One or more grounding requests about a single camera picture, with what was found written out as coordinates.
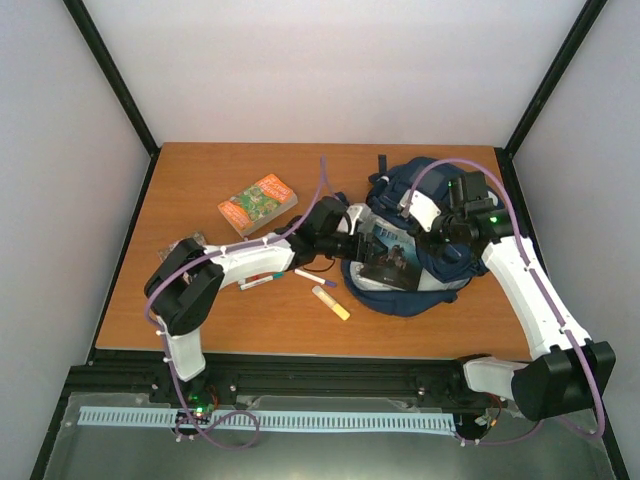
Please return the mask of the dark blue Wuthering Heights book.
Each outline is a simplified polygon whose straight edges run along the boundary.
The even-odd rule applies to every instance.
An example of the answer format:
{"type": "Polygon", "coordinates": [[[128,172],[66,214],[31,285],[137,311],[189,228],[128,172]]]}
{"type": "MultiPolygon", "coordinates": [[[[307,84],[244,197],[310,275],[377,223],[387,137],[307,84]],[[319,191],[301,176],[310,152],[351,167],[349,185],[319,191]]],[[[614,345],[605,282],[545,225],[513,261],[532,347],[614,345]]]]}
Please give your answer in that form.
{"type": "Polygon", "coordinates": [[[376,219],[371,233],[386,247],[386,252],[376,253],[358,270],[358,277],[378,288],[417,291],[422,275],[414,239],[404,230],[376,219]]]}

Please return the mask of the navy blue student backpack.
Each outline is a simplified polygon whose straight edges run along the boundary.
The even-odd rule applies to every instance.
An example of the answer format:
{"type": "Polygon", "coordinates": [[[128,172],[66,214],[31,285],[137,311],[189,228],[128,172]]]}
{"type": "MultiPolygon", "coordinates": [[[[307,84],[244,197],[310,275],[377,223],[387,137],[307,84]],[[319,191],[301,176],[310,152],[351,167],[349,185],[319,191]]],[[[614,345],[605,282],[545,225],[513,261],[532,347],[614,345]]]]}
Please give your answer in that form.
{"type": "MultiPolygon", "coordinates": [[[[416,157],[388,169],[381,160],[379,170],[369,177],[371,189],[365,204],[370,207],[371,214],[360,224],[360,231],[371,233],[372,223],[383,219],[408,233],[411,223],[400,215],[399,202],[420,171],[434,161],[429,157],[416,157]]],[[[413,317],[438,304],[454,302],[459,290],[488,272],[484,263],[474,258],[465,245],[450,245],[441,257],[433,257],[417,247],[416,252],[423,267],[417,291],[382,289],[363,282],[357,273],[364,263],[348,260],[341,262],[345,286],[360,303],[375,312],[413,317]]]]}

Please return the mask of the orange green paperback book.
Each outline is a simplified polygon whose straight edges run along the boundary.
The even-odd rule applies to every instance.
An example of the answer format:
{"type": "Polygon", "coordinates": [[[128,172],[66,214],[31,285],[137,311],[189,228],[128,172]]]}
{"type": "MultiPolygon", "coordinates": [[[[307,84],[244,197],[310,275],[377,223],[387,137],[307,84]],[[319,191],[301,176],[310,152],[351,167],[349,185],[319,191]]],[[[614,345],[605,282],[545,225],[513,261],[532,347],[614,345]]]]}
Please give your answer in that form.
{"type": "Polygon", "coordinates": [[[248,237],[297,203],[296,193],[269,174],[221,202],[218,210],[241,237],[248,237]]]}

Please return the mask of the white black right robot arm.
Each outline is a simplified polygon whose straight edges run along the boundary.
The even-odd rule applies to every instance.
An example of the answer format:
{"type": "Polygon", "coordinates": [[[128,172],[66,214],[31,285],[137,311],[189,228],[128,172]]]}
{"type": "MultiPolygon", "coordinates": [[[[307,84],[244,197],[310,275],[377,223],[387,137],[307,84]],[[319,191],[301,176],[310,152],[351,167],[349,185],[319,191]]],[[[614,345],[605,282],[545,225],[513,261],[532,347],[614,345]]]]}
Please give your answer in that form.
{"type": "Polygon", "coordinates": [[[466,385],[513,401],[531,421],[591,409],[603,425],[602,393],[615,353],[593,341],[564,305],[521,235],[510,200],[490,198],[491,177],[473,171],[448,181],[445,206],[412,189],[403,211],[416,223],[411,234],[419,248],[437,255],[449,245],[468,247],[498,281],[524,332],[529,363],[469,358],[462,363],[466,385]]]}

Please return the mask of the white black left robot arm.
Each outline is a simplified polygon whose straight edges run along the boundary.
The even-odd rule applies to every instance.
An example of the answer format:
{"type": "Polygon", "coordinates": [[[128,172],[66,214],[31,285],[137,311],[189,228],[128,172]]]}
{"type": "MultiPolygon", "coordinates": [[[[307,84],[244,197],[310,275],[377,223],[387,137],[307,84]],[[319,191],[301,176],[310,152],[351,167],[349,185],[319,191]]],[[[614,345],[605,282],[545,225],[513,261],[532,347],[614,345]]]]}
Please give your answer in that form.
{"type": "Polygon", "coordinates": [[[207,393],[200,327],[220,290],[255,275],[299,269],[318,256],[371,263],[388,248],[366,225],[370,218],[363,203],[348,206],[324,196],[258,239],[222,246],[179,241],[144,286],[144,315],[162,339],[174,392],[190,403],[207,393]]]}

